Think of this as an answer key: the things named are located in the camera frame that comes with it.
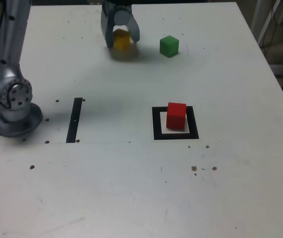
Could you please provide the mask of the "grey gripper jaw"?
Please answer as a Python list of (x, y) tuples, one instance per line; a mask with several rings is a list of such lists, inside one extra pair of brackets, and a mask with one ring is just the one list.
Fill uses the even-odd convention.
[(114, 14), (114, 23), (115, 26), (126, 26), (134, 43), (140, 40), (140, 28), (133, 16), (131, 7), (117, 10)]
[(114, 6), (114, 4), (103, 4), (101, 11), (101, 30), (108, 48), (113, 47), (114, 44)]

